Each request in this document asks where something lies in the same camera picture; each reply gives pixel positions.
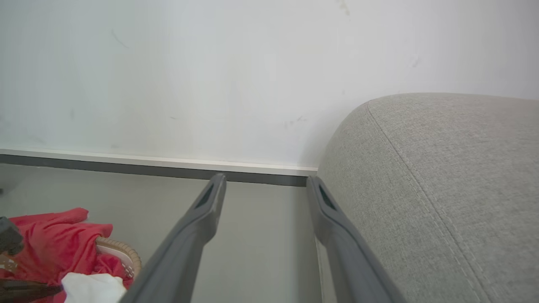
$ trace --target red clothing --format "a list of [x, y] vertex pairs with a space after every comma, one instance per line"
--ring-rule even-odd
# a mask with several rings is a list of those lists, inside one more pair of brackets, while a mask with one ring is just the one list
[[[11, 257], [17, 262], [16, 272], [0, 269], [0, 278], [61, 285], [68, 272], [109, 273], [129, 285], [131, 279], [119, 258], [96, 251], [95, 239], [109, 237], [112, 225], [81, 223], [87, 217], [87, 210], [75, 208], [58, 214], [10, 218], [24, 238], [24, 249]], [[65, 292], [61, 292], [54, 300], [46, 298], [40, 302], [64, 300]]]

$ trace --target gray sofa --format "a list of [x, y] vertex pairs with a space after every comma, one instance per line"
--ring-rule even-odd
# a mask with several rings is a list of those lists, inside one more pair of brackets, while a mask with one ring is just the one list
[[539, 302], [539, 101], [372, 100], [341, 123], [318, 176], [408, 302]]

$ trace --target white wall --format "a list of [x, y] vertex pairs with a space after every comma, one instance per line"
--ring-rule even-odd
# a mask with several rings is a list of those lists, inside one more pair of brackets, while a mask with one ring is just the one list
[[0, 147], [316, 167], [357, 105], [539, 99], [539, 1], [0, 0]]

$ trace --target floor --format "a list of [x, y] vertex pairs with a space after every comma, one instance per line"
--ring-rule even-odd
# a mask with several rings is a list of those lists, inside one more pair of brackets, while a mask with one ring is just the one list
[[[0, 216], [89, 210], [145, 262], [207, 181], [0, 164]], [[305, 188], [228, 182], [192, 302], [321, 302]]]

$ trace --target wicker basket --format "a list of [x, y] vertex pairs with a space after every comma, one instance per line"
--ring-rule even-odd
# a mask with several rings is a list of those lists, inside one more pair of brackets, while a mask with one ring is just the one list
[[[111, 254], [122, 261], [122, 266], [126, 270], [128, 277], [135, 279], [142, 269], [142, 262], [139, 255], [129, 245], [111, 240], [109, 238], [98, 237], [95, 240], [98, 253]], [[0, 254], [0, 268], [10, 272], [17, 269], [17, 263], [6, 254]]]

